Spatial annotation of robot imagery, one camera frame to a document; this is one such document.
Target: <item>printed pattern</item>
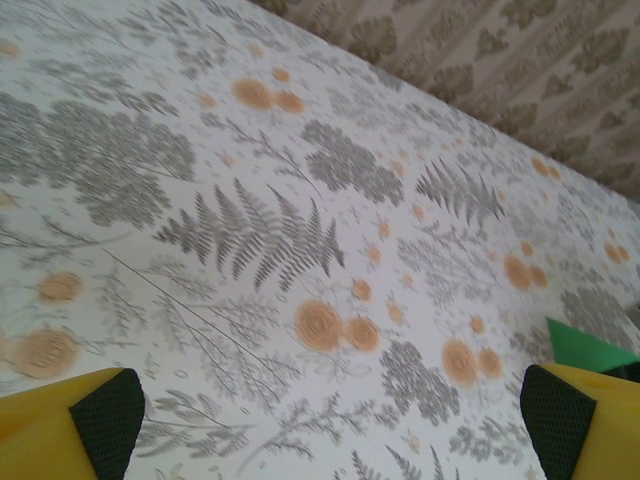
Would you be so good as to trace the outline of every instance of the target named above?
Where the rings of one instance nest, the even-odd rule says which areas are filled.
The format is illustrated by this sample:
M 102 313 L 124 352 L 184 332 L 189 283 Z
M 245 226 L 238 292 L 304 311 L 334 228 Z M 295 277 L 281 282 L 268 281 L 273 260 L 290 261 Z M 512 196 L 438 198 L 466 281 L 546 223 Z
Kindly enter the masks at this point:
M 640 200 L 637 2 L 252 1 Z
M 640 351 L 638 205 L 384 71 L 234 0 L 0 19 L 0 395 L 135 368 L 130 478 L 541 479 L 545 317 Z

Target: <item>gray flower print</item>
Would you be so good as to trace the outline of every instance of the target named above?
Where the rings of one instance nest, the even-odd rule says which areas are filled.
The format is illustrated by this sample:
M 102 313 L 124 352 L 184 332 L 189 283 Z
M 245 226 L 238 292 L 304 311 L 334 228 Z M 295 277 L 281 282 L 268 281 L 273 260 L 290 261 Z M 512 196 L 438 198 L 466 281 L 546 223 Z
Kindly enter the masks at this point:
M 352 186 L 374 203 L 388 199 L 397 206 L 404 199 L 402 182 L 393 171 L 376 165 L 373 153 L 356 145 L 339 128 L 312 120 L 300 137 L 320 147 L 305 158 L 313 178 L 332 192 Z
M 192 180 L 195 156 L 183 135 L 139 113 L 109 115 L 82 103 L 56 102 L 50 113 L 0 93 L 0 181 L 75 186 L 94 223 L 153 225 L 169 198 L 158 177 Z
M 460 413 L 458 391 L 443 380 L 437 368 L 424 366 L 412 343 L 392 341 L 380 364 L 384 368 L 382 387 L 401 413 L 407 413 L 416 402 L 420 414 L 434 426 L 449 420 L 450 414 Z
M 624 317 L 624 311 L 613 295 L 598 287 L 578 287 L 575 293 L 565 290 L 560 300 L 571 326 L 624 350 L 635 350 L 631 339 L 620 326 L 619 320 Z

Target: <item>green mesh pad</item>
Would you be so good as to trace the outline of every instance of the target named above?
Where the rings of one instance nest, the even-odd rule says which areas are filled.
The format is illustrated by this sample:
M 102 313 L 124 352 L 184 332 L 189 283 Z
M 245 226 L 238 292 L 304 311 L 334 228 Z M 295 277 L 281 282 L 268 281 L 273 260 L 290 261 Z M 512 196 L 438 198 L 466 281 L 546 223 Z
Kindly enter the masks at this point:
M 144 416 L 136 372 L 123 370 L 69 412 L 98 480 L 122 480 Z
M 596 401 L 538 365 L 524 376 L 520 409 L 548 480 L 570 480 Z

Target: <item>beige wallpaper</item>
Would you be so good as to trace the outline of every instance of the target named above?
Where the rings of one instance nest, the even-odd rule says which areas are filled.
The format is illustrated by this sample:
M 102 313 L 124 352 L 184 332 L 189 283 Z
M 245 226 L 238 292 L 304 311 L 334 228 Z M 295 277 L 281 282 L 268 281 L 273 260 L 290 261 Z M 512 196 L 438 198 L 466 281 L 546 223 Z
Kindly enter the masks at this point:
M 254 0 L 640 199 L 637 0 Z

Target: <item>fern print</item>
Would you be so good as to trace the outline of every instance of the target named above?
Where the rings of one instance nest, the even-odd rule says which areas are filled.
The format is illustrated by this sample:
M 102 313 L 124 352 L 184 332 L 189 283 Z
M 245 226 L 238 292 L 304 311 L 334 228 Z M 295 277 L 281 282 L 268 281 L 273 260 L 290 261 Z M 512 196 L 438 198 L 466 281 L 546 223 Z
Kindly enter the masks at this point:
M 403 480 L 420 480 L 422 478 L 422 472 L 418 470 L 415 465 L 412 465 L 411 462 L 409 462 L 407 459 L 401 457 L 400 454 L 398 454 L 398 452 L 396 452 L 393 448 L 391 448 L 388 445 L 387 445 L 387 450 L 389 450 L 389 453 L 391 453 L 391 455 L 393 456 L 393 459 L 396 461 L 396 463 L 400 467 Z M 436 466 L 437 468 L 440 469 L 440 472 L 442 472 L 442 468 L 440 467 L 440 462 L 438 462 Z
M 467 424 L 458 428 L 449 439 L 449 451 L 458 455 L 470 455 L 478 462 L 495 457 L 501 465 L 518 465 L 524 459 L 524 450 L 531 445 L 529 434 L 521 425 L 512 422 L 500 424 L 485 417 L 478 433 Z
M 470 250 L 466 256 L 444 250 L 424 239 L 398 241 L 398 258 L 409 268 L 423 273 L 433 304 L 450 305 L 456 296 L 489 303 L 498 278 L 483 255 Z
M 230 266 L 235 280 L 257 261 L 253 282 L 256 291 L 276 271 L 280 289 L 286 292 L 300 274 L 315 266 L 321 266 L 327 276 L 332 259 L 344 267 L 336 221 L 332 219 L 323 229 L 315 200 L 311 200 L 311 214 L 305 219 L 298 207 L 273 188 L 279 213 L 245 189 L 238 179 L 234 186 L 239 205 L 216 186 L 218 212 L 198 193 L 196 216 L 180 210 L 180 220 L 170 218 L 154 238 L 179 245 L 184 253 L 195 252 L 202 264 L 206 264 L 215 246 L 216 268 L 224 275 Z
M 136 442 L 136 456 L 154 457 L 186 448 L 191 458 L 225 457 L 248 444 L 247 432 L 254 425 L 226 425 L 217 417 L 220 407 L 210 397 L 192 397 L 167 390 L 167 397 L 147 400 L 144 422 Z M 158 411 L 170 417 L 161 419 Z
M 150 273 L 136 270 L 104 251 L 115 260 L 117 268 L 127 269 L 156 289 L 154 303 L 158 309 L 150 315 L 154 328 L 164 334 L 170 351 L 184 354 L 195 350 L 199 354 L 200 368 L 220 396 L 232 401 L 243 398 L 270 412 L 289 391 L 291 380 L 301 376 L 289 355 L 263 352 L 264 344 L 278 326 L 278 310 L 270 302 L 239 297 L 218 303 L 187 304 L 151 279 Z M 125 289 L 124 282 L 114 278 L 117 287 Z M 130 305 L 131 295 L 129 292 L 121 302 Z M 134 313 L 145 318 L 144 311 Z
M 382 474 L 376 473 L 371 467 L 365 465 L 355 450 L 351 452 L 351 460 L 353 468 L 356 470 L 356 475 L 358 475 L 358 480 L 383 480 Z
M 263 451 L 271 453 L 293 452 L 298 456 L 313 460 L 314 454 L 310 445 L 303 441 L 302 434 L 317 434 L 328 436 L 335 446 L 342 443 L 343 427 L 348 427 L 358 436 L 366 435 L 370 423 L 383 425 L 394 429 L 398 424 L 397 411 L 390 405 L 381 405 L 376 410 L 375 400 L 365 400 L 356 404 L 352 409 L 339 407 L 340 395 L 334 393 L 324 400 L 321 410 L 313 410 L 306 398 L 302 398 L 289 407 L 289 413 L 278 420 L 280 431 L 258 446 L 242 462 L 238 469 L 240 474 Z
M 495 189 L 487 187 L 482 176 L 475 179 L 462 168 L 458 174 L 442 159 L 439 163 L 434 162 L 432 169 L 425 167 L 425 170 L 426 177 L 420 177 L 416 191 L 457 218 L 466 213 L 467 225 L 470 226 L 475 218 L 482 229 L 487 217 L 493 215 L 500 220 L 505 215 Z
M 426 480 L 423 479 L 422 471 L 416 467 L 409 460 L 404 458 L 398 452 L 396 452 L 389 445 L 385 445 L 387 447 L 387 451 L 391 454 L 393 459 L 395 460 L 398 468 L 400 469 L 400 475 L 394 475 L 391 478 L 401 479 L 401 480 Z M 440 463 L 440 459 L 436 454 L 435 449 L 431 446 L 431 454 L 433 455 L 433 480 L 445 480 L 444 472 L 442 469 L 442 464 Z M 351 452 L 351 463 L 356 472 L 356 477 L 358 480 L 388 480 L 389 477 L 383 477 L 383 475 L 376 471 L 374 468 L 367 465 L 356 450 Z M 456 480 L 460 480 L 460 474 L 456 469 Z

